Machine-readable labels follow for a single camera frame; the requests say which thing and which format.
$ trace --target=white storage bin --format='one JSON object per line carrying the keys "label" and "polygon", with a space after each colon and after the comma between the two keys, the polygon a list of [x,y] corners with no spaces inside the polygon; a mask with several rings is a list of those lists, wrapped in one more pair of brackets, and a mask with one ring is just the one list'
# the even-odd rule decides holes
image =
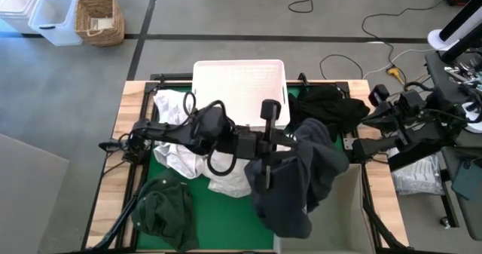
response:
{"label": "white storage bin", "polygon": [[21,33],[37,33],[29,26],[29,19],[37,0],[0,0],[0,19]]}
{"label": "white storage bin", "polygon": [[264,130],[260,118],[265,99],[281,103],[276,128],[284,129],[290,121],[285,65],[281,60],[199,61],[194,64],[192,91],[197,109],[221,100],[234,123]]}
{"label": "white storage bin", "polygon": [[56,46],[82,44],[75,33],[77,0],[37,0],[29,26]]}

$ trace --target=black metal frame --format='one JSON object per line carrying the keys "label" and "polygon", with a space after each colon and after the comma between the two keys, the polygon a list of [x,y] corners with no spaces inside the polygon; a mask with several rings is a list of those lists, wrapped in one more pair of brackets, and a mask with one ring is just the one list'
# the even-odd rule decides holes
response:
{"label": "black metal frame", "polygon": [[[156,89],[164,89],[166,87],[178,87],[185,85],[183,83],[178,83],[178,82],[171,82],[171,81],[192,81],[192,73],[184,73],[184,74],[156,74],[156,75],[151,75],[151,80],[152,81],[159,81],[159,82],[150,82],[145,85],[144,89],[144,95],[142,97],[142,105],[141,105],[141,110],[139,113],[140,118],[145,118],[148,110],[148,104],[149,104],[149,98],[151,92],[154,92]],[[306,76],[304,73],[300,73],[300,76],[298,77],[298,80],[301,80],[299,84],[290,84],[290,86],[310,86],[311,84],[308,82],[306,79]],[[336,85],[338,90],[345,96],[349,98],[349,85],[347,82],[333,82],[333,83],[324,83],[324,84],[319,84],[319,85]],[[151,113],[151,120],[157,120],[158,116],[158,111],[155,105],[152,106],[152,113]],[[354,131],[351,133],[353,137],[357,138],[358,137],[358,132]],[[139,182],[139,187],[145,183],[147,180],[147,175],[148,175],[148,168],[149,168],[149,161],[146,161],[144,163],[144,167],[142,168],[142,173],[141,173],[141,179]],[[136,172],[137,172],[137,165],[133,164],[131,165],[129,169],[129,173],[127,176],[127,184],[126,184],[126,192],[124,195],[124,202],[123,202],[123,210],[126,208],[126,206],[129,204],[129,201],[131,197],[133,196],[133,189],[134,189],[134,181],[136,177]],[[382,243],[381,243],[381,238],[380,238],[380,228],[382,228],[382,232],[385,232],[384,235],[387,236],[388,230],[386,227],[384,227],[383,223],[381,220],[378,218],[376,213],[374,212],[374,203],[372,200],[371,196],[371,190],[370,190],[370,183],[368,181],[368,174],[367,170],[365,167],[365,164],[361,165],[361,182],[362,182],[362,190],[363,190],[363,196],[364,196],[364,209],[365,212],[369,215],[369,222],[370,222],[370,227],[371,227],[371,232],[372,232],[372,238],[374,240],[374,246],[376,249],[377,254],[390,254],[390,253],[410,253],[410,254],[432,254],[434,252],[423,252],[423,251],[416,251],[411,248],[407,248],[406,246],[403,246],[400,244],[398,241],[395,240],[395,242],[389,243],[389,246],[391,246],[390,249],[383,248]],[[99,186],[97,189],[97,195],[99,192],[101,182],[99,182]],[[126,252],[136,252],[137,248],[137,239],[139,238],[139,232],[133,228],[132,230],[132,236],[130,238],[130,245],[128,247],[124,247],[124,235],[126,231],[126,223],[123,224],[123,226],[120,228],[119,234],[116,236],[116,242],[115,242],[115,248],[114,249],[85,249],[86,243],[87,243],[87,237],[90,231],[90,224],[92,222],[92,217],[93,213],[95,211],[96,207],[96,200],[94,201],[92,211],[91,211],[91,216],[90,216],[90,222],[87,225],[87,230],[85,233],[85,238],[84,238],[84,243],[82,246],[82,250],[80,252],[85,252],[85,253],[126,253]]]}

